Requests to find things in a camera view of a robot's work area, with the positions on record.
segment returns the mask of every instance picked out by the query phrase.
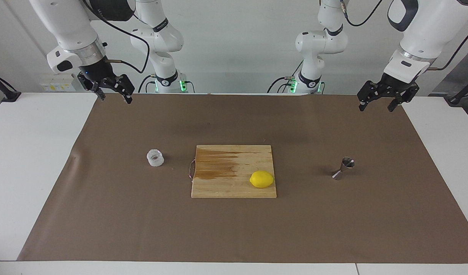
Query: cutting board handle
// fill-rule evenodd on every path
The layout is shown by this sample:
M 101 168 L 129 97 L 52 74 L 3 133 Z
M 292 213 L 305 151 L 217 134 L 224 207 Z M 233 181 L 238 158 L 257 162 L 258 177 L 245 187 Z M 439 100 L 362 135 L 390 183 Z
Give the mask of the cutting board handle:
M 196 159 L 190 162 L 190 169 L 188 170 L 188 176 L 190 177 L 190 179 L 192 179 L 192 182 L 194 181 L 194 175 L 195 175 L 195 160 Z

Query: table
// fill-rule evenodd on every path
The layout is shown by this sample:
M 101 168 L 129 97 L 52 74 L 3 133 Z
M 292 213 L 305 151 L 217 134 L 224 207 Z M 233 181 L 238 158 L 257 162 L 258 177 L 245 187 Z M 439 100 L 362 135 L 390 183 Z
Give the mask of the table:
M 94 94 L 23 94 L 0 105 L 0 274 L 295 273 L 468 274 L 468 265 L 12 262 L 17 258 L 95 102 Z M 468 219 L 468 116 L 441 98 L 404 105 Z

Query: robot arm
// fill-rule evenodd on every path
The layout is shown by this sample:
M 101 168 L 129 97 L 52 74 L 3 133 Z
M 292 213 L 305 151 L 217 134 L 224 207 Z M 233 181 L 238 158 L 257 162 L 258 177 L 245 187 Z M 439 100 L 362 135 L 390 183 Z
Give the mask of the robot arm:
M 388 106 L 391 112 L 412 100 L 419 91 L 415 80 L 468 21 L 468 0 L 393 0 L 388 20 L 403 32 L 403 39 L 380 82 L 367 81 L 358 92 L 361 111 L 381 97 L 394 97 Z
M 178 52 L 183 47 L 183 36 L 175 29 L 163 12 L 161 0 L 136 0 L 138 18 L 149 25 L 133 30 L 133 34 L 146 40 L 150 47 L 149 60 L 156 74 L 158 92 L 185 92 L 184 74 L 175 67 L 173 57 L 168 52 Z M 132 45 L 147 54 L 145 45 L 131 38 Z
M 303 67 L 296 77 L 294 92 L 312 94 L 321 80 L 324 60 L 320 54 L 344 52 L 348 45 L 348 36 L 342 28 L 344 14 L 339 0 L 323 0 L 318 13 L 323 31 L 303 32 L 296 41 L 297 50 L 302 54 Z
M 127 21 L 134 14 L 131 0 L 86 1 L 109 20 Z M 90 17 L 81 0 L 30 0 L 30 3 L 58 41 L 58 46 L 47 55 L 54 73 L 78 67 L 84 76 L 80 79 L 82 84 L 100 99 L 105 98 L 101 88 L 108 88 L 122 94 L 127 103 L 131 103 L 134 85 L 125 74 L 114 74 L 104 45 L 90 25 L 94 16 Z

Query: yellow lemon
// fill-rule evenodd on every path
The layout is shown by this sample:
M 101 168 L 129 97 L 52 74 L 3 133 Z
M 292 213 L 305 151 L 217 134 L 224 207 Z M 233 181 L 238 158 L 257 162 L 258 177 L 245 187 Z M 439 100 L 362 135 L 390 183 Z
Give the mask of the yellow lemon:
M 251 175 L 249 182 L 257 188 L 267 188 L 273 184 L 274 178 L 266 171 L 256 171 Z

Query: plastic container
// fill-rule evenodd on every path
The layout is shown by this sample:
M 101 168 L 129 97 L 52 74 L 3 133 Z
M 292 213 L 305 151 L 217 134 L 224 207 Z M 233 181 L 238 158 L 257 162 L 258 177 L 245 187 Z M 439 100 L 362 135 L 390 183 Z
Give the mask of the plastic container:
M 147 153 L 147 161 L 152 167 L 160 167 L 165 162 L 165 159 L 159 150 L 152 149 Z

